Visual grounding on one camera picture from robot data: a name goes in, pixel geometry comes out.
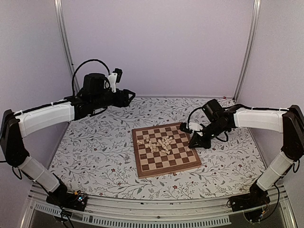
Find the wooden chess board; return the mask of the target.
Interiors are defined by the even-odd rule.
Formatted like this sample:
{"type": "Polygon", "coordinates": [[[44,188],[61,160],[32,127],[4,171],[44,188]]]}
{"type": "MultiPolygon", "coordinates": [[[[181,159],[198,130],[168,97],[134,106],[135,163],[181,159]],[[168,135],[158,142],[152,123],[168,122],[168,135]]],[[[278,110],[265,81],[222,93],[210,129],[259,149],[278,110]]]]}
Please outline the wooden chess board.
{"type": "Polygon", "coordinates": [[[133,129],[132,139],[140,179],[201,166],[197,151],[188,147],[190,135],[180,130],[180,123],[133,129]]]}

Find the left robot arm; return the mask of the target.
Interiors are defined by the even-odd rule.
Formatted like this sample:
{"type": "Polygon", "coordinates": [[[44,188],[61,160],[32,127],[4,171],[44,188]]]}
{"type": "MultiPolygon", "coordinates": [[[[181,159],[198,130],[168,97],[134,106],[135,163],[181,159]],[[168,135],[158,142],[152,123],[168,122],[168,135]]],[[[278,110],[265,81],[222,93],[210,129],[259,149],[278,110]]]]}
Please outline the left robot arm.
{"type": "Polygon", "coordinates": [[[128,107],[135,98],[135,92],[118,89],[116,84],[120,77],[121,73],[116,71],[109,76],[90,73],[85,76],[78,93],[25,111],[6,110],[0,129],[0,147],[5,162],[41,185],[60,206],[67,206],[71,197],[66,185],[30,155],[25,148],[24,138],[60,123],[101,114],[109,106],[128,107]]]}

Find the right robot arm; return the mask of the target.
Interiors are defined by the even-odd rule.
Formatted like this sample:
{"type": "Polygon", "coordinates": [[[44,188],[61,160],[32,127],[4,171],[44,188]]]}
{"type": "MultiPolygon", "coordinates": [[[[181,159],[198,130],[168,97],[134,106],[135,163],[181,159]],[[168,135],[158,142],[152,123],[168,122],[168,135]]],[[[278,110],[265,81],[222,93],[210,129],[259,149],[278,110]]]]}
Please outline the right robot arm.
{"type": "Polygon", "coordinates": [[[304,115],[298,105],[287,108],[249,107],[243,104],[223,107],[213,99],[195,110],[201,110],[209,124],[193,123],[188,117],[180,125],[181,130],[192,134],[189,148],[209,149],[212,139],[233,129],[281,135],[282,146],[278,155],[255,180],[250,193],[246,195],[245,201],[249,207],[256,207],[262,202],[266,191],[283,178],[304,155],[304,115]]]}

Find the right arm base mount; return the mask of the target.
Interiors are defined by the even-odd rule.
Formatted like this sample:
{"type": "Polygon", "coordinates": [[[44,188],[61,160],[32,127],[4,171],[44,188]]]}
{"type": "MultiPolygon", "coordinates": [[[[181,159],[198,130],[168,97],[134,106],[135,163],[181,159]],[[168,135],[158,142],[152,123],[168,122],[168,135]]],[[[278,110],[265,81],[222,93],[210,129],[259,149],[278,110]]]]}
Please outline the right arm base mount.
{"type": "Polygon", "coordinates": [[[228,207],[232,208],[233,212],[259,207],[268,203],[270,203],[268,192],[261,190],[259,187],[251,187],[249,193],[228,199],[228,207]]]}

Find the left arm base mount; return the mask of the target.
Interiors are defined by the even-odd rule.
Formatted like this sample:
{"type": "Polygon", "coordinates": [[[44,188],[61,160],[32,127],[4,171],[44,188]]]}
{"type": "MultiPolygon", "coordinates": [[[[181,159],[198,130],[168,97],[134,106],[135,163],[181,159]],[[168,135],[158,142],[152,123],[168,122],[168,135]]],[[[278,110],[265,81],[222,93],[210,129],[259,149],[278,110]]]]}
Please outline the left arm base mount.
{"type": "Polygon", "coordinates": [[[71,193],[65,189],[57,189],[48,193],[46,202],[67,209],[85,211],[87,200],[88,195],[80,190],[71,193]]]}

